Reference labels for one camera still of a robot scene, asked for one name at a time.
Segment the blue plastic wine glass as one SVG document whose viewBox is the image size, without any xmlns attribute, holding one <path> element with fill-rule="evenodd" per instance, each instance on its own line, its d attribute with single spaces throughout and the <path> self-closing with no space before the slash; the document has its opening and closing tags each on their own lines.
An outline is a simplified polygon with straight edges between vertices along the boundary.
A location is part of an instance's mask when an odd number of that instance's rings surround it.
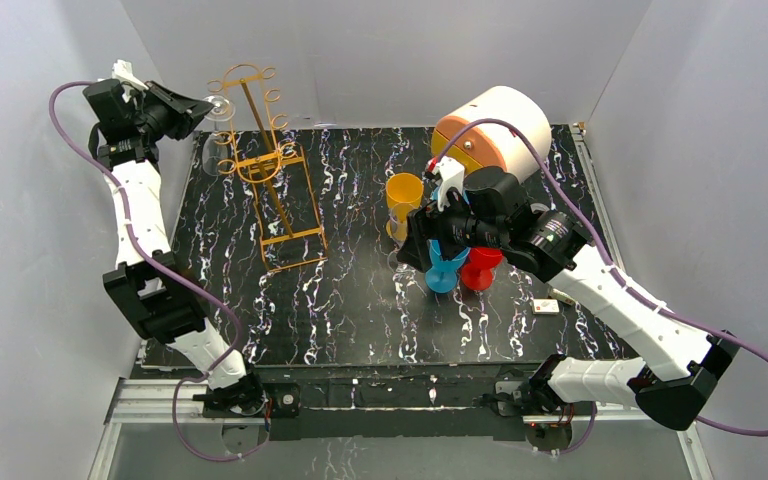
<svg viewBox="0 0 768 480">
<path fill-rule="evenodd" d="M 466 262 L 469 253 L 470 248 L 464 248 L 453 259 L 444 260 L 439 242 L 431 240 L 429 243 L 431 268 L 424 275 L 427 287 L 438 294 L 452 291 L 459 281 L 458 271 Z"/>
</svg>

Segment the clear wine glass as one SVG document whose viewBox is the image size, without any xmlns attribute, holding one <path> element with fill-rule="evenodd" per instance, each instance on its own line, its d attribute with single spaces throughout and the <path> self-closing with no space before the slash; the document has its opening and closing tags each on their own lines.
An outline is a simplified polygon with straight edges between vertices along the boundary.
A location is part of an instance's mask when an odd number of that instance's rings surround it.
<svg viewBox="0 0 768 480">
<path fill-rule="evenodd" d="M 389 209 L 386 230 L 395 246 L 388 254 L 387 262 L 392 270 L 398 268 L 399 262 L 397 260 L 397 253 L 407 238 L 408 216 L 415 209 L 415 205 L 406 202 L 396 203 Z"/>
<path fill-rule="evenodd" d="M 203 98 L 205 102 L 211 104 L 211 110 L 205 116 L 205 119 L 213 123 L 213 131 L 208 135 L 202 148 L 202 169 L 211 176 L 219 176 L 226 167 L 226 160 L 232 155 L 231 134 L 227 131 L 220 131 L 222 125 L 229 126 L 230 121 L 235 115 L 234 104 L 222 95 L 208 95 Z"/>
</svg>

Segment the red plastic wine glass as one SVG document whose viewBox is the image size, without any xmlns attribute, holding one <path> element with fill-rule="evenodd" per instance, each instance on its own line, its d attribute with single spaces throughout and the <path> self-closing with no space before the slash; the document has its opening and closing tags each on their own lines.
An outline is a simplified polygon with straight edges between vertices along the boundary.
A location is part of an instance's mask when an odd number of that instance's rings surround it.
<svg viewBox="0 0 768 480">
<path fill-rule="evenodd" d="M 488 289 L 495 278 L 495 268 L 504 259 L 498 249 L 475 247 L 470 250 L 468 261 L 460 270 L 461 282 L 473 291 Z"/>
</svg>

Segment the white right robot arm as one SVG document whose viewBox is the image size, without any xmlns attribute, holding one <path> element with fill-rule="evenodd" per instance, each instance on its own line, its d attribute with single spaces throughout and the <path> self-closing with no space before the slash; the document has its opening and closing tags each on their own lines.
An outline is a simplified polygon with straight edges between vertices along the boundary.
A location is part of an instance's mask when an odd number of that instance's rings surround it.
<svg viewBox="0 0 768 480">
<path fill-rule="evenodd" d="M 577 402 L 619 404 L 677 431 L 696 420 L 737 345 L 632 297 L 580 224 L 557 210 L 533 211 L 523 187 L 499 167 L 476 170 L 462 189 L 439 190 L 438 197 L 444 207 L 430 201 L 408 214 L 399 262 L 428 271 L 432 241 L 444 260 L 467 248 L 498 250 L 509 265 L 571 296 L 637 354 L 613 361 L 553 354 L 529 380 L 523 395 L 530 406 L 552 413 Z"/>
</svg>

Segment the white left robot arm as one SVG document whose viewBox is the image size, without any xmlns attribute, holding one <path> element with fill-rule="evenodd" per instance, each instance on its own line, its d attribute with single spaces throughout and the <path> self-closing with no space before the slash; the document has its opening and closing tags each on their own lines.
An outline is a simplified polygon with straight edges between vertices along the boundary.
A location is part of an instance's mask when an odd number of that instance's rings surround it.
<svg viewBox="0 0 768 480">
<path fill-rule="evenodd" d="M 206 405 L 236 413 L 258 411 L 266 397 L 241 352 L 208 318 L 218 300 L 179 267 L 163 225 L 157 142 L 189 136 L 218 110 L 204 100 L 154 82 L 120 79 L 89 84 L 83 96 L 97 117 L 88 146 L 114 200 L 119 246 L 115 267 L 103 276 L 108 296 L 143 339 L 184 355 L 206 378 Z"/>
</svg>

